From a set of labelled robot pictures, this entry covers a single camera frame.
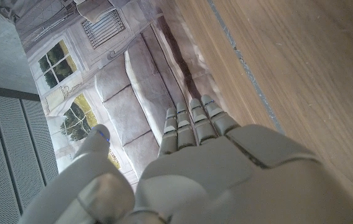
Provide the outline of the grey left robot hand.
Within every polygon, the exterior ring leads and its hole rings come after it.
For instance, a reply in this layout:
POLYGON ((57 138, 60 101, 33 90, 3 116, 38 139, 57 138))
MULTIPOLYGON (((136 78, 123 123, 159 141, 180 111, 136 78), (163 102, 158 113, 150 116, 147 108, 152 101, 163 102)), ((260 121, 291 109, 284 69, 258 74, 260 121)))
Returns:
POLYGON ((239 125, 210 96, 167 111, 136 188, 109 161, 109 138, 95 126, 21 223, 353 223, 353 195, 313 151, 239 125))

